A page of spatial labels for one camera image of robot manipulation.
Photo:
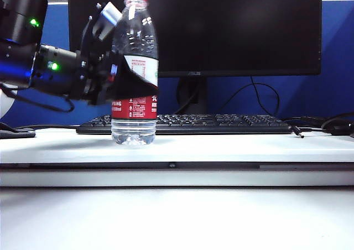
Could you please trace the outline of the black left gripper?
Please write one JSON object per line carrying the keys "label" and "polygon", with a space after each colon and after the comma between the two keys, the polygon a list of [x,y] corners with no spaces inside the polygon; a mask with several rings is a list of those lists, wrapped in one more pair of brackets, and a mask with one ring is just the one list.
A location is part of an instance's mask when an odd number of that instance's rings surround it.
{"label": "black left gripper", "polygon": [[[98,69],[105,55],[94,50],[96,42],[103,42],[119,21],[119,10],[112,3],[96,4],[95,13],[88,18],[76,51],[74,80],[70,88],[72,100],[86,100],[91,104],[105,102],[106,75]],[[158,95],[157,85],[133,71],[119,54],[118,73],[114,77],[112,99],[122,100]]]}

